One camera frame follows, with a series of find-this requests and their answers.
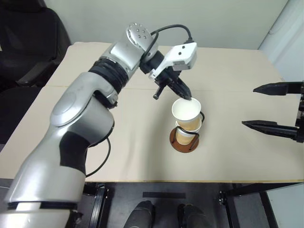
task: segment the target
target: paper cup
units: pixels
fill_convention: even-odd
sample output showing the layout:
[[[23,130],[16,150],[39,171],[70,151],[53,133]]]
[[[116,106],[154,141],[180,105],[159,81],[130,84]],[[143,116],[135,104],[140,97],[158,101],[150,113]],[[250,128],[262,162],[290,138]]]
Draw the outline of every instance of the paper cup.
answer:
[[[193,131],[198,129],[201,124],[200,120],[200,102],[191,98],[191,100],[185,100],[180,98],[176,100],[172,105],[172,114],[179,126],[187,131]]]
[[[199,122],[200,122],[200,124],[199,124],[199,127],[197,129],[192,130],[192,131],[188,131],[188,132],[198,133],[200,131],[201,124],[202,124],[200,118],[199,118]],[[188,145],[193,140],[194,137],[195,137],[194,134],[185,133],[183,130],[181,130],[179,128],[176,131],[176,140],[181,145]]]

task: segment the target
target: black wire cup holder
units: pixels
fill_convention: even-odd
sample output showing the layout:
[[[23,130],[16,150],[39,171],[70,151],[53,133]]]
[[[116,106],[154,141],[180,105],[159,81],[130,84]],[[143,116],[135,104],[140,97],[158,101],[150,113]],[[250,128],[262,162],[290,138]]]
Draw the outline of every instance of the black wire cup holder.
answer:
[[[205,120],[205,115],[204,113],[201,111],[199,114],[201,114],[202,116],[202,120],[201,120],[201,123],[204,122]],[[181,131],[187,133],[187,134],[193,134],[195,135],[194,138],[192,139],[192,141],[187,144],[187,145],[182,145],[180,144],[177,140],[176,140],[176,132],[177,132],[177,129],[180,129]],[[182,153],[189,153],[189,152],[192,152],[194,151],[198,144],[199,144],[199,136],[200,134],[199,133],[196,133],[196,132],[189,132],[185,129],[183,129],[181,126],[176,126],[170,133],[170,143],[171,143],[171,146],[176,149],[177,151],[179,152],[182,152]]]

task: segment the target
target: table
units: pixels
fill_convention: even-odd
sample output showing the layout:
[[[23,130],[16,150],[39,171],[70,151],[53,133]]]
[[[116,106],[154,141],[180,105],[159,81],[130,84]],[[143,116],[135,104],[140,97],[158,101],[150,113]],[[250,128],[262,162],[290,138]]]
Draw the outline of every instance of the table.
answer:
[[[0,153],[0,178],[14,178],[26,156],[42,139],[51,110],[66,87],[88,70],[109,44],[76,43],[58,67]],[[199,48],[194,69],[181,78],[202,105],[206,120],[194,152],[183,154],[169,142],[174,128],[171,105],[178,97],[165,89],[158,101],[156,85],[140,71],[119,94],[111,112],[115,128],[110,157],[86,181],[295,182],[304,180],[304,147],[290,139],[264,135],[241,124],[271,120],[294,125],[295,95],[267,96],[252,89],[281,81],[257,50]],[[103,161],[107,143],[87,153],[91,172]]]

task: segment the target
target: floor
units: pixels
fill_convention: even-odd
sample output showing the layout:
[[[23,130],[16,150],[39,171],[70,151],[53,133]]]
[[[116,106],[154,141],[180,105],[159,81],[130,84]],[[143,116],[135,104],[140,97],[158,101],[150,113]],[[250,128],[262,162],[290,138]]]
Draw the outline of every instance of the floor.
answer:
[[[0,179],[0,186],[9,187],[12,180]],[[191,203],[206,215],[212,228],[229,228],[226,210],[218,201],[220,190],[232,188],[228,183],[107,183],[109,208],[107,223],[101,228],[123,228],[131,211],[143,201],[150,200],[156,208],[153,228],[177,228],[177,206]],[[5,211],[3,203],[6,188],[0,188],[0,213]],[[143,192],[166,192],[173,198],[143,198]],[[258,194],[235,198],[240,226],[244,228],[269,228]],[[83,196],[78,210],[85,215],[77,228],[88,227],[94,205],[94,197]]]

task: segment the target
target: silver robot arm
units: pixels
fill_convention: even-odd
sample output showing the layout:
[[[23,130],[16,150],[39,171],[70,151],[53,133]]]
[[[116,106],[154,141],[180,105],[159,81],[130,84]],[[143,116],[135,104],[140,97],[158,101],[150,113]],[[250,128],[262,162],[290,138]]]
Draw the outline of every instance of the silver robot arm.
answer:
[[[144,73],[151,71],[160,87],[168,85],[179,96],[191,98],[190,90],[178,78],[180,72],[167,67],[174,62],[161,64],[166,58],[157,48],[148,30],[132,23],[122,39],[64,92],[52,111],[44,138],[23,162],[11,185],[5,198],[8,210],[0,215],[1,227],[60,228],[76,224],[81,217],[76,204],[86,178],[87,148],[112,132],[114,119],[109,109],[117,105],[119,92],[138,67]],[[187,58],[183,63],[174,58],[179,61],[178,69],[180,65],[192,67],[195,59],[189,61],[189,54]]]

